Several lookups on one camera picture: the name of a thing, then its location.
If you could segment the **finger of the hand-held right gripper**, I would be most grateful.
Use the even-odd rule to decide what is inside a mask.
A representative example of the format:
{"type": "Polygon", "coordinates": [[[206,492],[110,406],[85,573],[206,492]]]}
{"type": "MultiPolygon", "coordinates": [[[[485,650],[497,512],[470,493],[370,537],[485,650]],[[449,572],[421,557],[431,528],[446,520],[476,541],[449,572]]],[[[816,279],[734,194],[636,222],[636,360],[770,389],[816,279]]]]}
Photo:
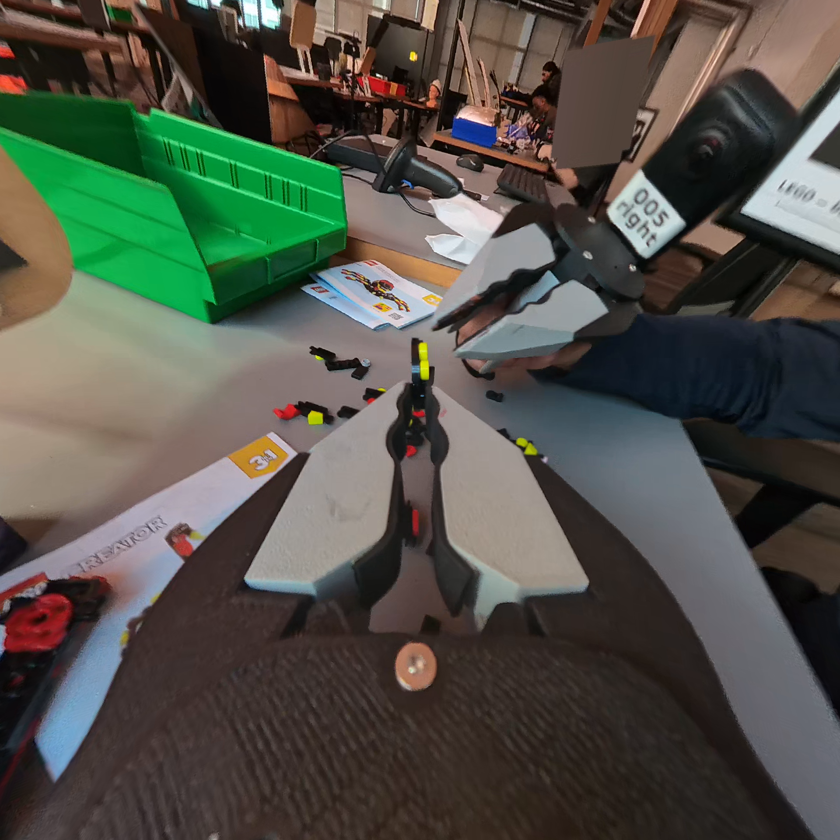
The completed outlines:
{"type": "Polygon", "coordinates": [[[568,255],[559,231],[540,224],[491,237],[446,291],[434,315],[434,331],[463,326],[491,304],[507,299],[498,327],[518,329],[522,316],[513,302],[568,255]]]}
{"type": "Polygon", "coordinates": [[[455,357],[501,363],[550,355],[612,313],[614,304],[578,280],[559,282],[545,274],[509,302],[478,309],[458,328],[455,357]]]}

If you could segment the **black barcode scanner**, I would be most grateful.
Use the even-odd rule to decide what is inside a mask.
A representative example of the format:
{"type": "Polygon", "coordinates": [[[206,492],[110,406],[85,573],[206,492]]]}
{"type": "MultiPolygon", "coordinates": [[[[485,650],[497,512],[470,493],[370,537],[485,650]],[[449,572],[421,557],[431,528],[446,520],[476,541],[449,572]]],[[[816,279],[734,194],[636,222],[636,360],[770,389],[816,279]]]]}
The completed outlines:
{"type": "Polygon", "coordinates": [[[421,156],[411,137],[386,146],[363,135],[345,134],[326,143],[316,155],[333,164],[374,174],[372,186],[378,193],[397,193],[404,183],[423,188],[438,198],[450,198],[465,190],[455,175],[421,156]]]}

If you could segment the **closed instruction booklet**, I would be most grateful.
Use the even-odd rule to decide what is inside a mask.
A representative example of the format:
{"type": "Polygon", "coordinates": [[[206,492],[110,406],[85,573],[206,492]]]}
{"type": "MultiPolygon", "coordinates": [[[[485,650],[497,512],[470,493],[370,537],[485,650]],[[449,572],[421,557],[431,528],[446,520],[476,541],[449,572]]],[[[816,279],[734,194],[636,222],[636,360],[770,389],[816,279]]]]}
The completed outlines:
{"type": "Polygon", "coordinates": [[[406,329],[431,318],[442,297],[376,260],[314,271],[302,290],[365,327],[406,329]]]}

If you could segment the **open spider instruction booklet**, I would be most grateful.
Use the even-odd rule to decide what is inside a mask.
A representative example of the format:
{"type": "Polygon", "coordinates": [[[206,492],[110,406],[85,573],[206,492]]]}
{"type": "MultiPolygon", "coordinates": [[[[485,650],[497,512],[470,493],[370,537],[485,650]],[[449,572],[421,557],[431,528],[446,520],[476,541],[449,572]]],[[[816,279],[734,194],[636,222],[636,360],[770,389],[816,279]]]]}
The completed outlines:
{"type": "Polygon", "coordinates": [[[69,544],[2,574],[3,594],[25,582],[77,576],[101,576],[112,588],[36,733],[51,781],[87,736],[142,615],[213,530],[296,454],[275,433],[259,437],[69,544]]]}

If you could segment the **green plastic bin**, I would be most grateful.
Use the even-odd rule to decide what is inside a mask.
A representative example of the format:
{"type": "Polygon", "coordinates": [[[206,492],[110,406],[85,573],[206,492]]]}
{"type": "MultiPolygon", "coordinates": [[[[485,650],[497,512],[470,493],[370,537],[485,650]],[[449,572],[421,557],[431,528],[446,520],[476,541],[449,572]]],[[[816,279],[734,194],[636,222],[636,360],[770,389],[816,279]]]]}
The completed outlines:
{"type": "Polygon", "coordinates": [[[299,285],[347,244],[329,164],[107,98],[3,93],[1,126],[74,267],[194,319],[299,285]]]}

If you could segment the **person's right forearm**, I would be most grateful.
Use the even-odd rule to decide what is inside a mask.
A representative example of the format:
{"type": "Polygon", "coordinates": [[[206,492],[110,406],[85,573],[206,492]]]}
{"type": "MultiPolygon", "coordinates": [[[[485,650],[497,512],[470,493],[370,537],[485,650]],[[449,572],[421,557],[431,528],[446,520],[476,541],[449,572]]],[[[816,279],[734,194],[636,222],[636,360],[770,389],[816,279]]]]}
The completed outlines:
{"type": "Polygon", "coordinates": [[[641,314],[532,376],[758,438],[839,440],[839,323],[641,314]]]}

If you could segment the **framed marker sign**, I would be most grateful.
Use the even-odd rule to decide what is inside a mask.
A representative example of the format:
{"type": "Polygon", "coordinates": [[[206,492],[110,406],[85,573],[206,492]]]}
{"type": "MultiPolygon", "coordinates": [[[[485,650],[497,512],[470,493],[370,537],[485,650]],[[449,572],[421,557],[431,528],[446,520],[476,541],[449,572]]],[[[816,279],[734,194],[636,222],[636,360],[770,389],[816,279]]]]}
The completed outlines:
{"type": "Polygon", "coordinates": [[[769,170],[716,223],[839,274],[839,65],[803,106],[769,170]]]}

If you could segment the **black keyboard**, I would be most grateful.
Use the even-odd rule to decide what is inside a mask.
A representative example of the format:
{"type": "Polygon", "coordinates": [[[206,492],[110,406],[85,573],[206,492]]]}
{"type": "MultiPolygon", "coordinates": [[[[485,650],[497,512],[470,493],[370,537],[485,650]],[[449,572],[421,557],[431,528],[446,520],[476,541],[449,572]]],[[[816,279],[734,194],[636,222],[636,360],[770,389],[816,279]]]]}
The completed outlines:
{"type": "Polygon", "coordinates": [[[551,206],[544,175],[517,164],[506,164],[497,178],[496,193],[523,203],[551,206]]]}

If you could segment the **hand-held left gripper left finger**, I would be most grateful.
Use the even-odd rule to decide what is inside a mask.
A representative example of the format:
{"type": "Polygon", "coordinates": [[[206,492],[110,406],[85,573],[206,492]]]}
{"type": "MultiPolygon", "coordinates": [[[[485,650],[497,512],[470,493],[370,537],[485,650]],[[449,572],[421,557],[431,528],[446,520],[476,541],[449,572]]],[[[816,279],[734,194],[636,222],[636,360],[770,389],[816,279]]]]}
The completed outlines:
{"type": "Polygon", "coordinates": [[[395,385],[314,445],[245,573],[253,590],[377,603],[401,570],[401,462],[413,408],[395,385]]]}

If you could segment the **pile of lego pieces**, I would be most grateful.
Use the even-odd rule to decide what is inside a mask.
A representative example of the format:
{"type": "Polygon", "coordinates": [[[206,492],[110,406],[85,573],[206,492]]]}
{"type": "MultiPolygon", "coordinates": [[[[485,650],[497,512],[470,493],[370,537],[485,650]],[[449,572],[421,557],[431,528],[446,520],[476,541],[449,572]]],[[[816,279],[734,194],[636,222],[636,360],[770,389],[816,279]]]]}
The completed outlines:
{"type": "MultiPolygon", "coordinates": [[[[341,359],[336,353],[313,345],[310,347],[309,353],[316,360],[322,362],[327,371],[352,371],[352,377],[357,381],[365,378],[371,368],[371,362],[367,359],[361,360],[358,357],[341,359]]],[[[342,405],[338,412],[333,413],[326,406],[321,406],[312,401],[290,402],[283,407],[276,407],[273,410],[273,414],[283,422],[289,422],[296,417],[305,417],[309,425],[331,425],[336,417],[351,419],[359,412],[359,409],[342,405]]],[[[424,419],[425,411],[423,408],[415,407],[412,409],[408,421],[408,430],[405,433],[407,457],[415,456],[418,448],[423,446],[427,438],[427,428],[424,419]]],[[[540,456],[535,444],[527,438],[513,438],[505,429],[501,429],[499,433],[520,448],[524,455],[540,456]]]]}

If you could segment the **crumpled white paper bag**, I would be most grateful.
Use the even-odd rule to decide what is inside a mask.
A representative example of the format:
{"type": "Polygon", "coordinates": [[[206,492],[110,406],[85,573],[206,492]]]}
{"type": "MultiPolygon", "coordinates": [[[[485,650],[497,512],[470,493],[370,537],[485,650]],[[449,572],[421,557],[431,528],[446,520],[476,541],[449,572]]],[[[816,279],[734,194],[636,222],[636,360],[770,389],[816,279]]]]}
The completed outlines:
{"type": "Polygon", "coordinates": [[[450,234],[425,237],[430,248],[446,259],[467,266],[491,238],[504,216],[466,194],[429,201],[436,219],[450,234]]]}

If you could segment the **red yellow black lego model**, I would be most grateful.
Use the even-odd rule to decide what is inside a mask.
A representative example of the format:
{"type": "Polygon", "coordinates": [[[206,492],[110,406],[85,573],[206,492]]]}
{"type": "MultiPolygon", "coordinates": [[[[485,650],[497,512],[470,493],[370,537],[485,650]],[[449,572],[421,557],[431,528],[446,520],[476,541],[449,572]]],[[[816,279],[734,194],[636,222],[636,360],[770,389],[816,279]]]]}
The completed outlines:
{"type": "Polygon", "coordinates": [[[99,575],[39,573],[2,592],[2,761],[34,737],[60,671],[100,617],[112,586],[99,575]]]}

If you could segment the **person's right hand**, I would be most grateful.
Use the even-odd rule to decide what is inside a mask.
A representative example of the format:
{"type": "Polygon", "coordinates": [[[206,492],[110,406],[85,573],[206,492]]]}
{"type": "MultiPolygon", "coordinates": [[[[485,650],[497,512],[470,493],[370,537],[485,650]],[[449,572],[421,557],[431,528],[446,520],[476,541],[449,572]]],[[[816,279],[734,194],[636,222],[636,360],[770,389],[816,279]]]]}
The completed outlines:
{"type": "MultiPolygon", "coordinates": [[[[506,295],[477,310],[470,320],[464,321],[459,326],[456,332],[455,346],[459,347],[488,324],[498,320],[501,315],[505,314],[512,300],[511,295],[506,295]]],[[[574,342],[565,345],[554,353],[542,356],[514,358],[496,363],[490,363],[486,360],[467,360],[467,365],[480,375],[489,375],[496,371],[540,371],[552,368],[567,371],[576,366],[580,359],[588,354],[592,348],[592,343],[574,342]]]]}

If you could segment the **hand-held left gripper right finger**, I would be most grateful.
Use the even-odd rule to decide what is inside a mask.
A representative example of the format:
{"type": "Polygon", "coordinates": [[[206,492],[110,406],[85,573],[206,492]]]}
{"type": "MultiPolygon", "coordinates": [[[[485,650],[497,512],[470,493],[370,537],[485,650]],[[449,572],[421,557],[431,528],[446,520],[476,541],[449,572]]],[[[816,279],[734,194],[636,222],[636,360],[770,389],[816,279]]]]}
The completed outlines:
{"type": "Polygon", "coordinates": [[[585,592],[589,577],[515,444],[441,388],[427,394],[431,544],[451,616],[486,624],[500,604],[585,592]]]}

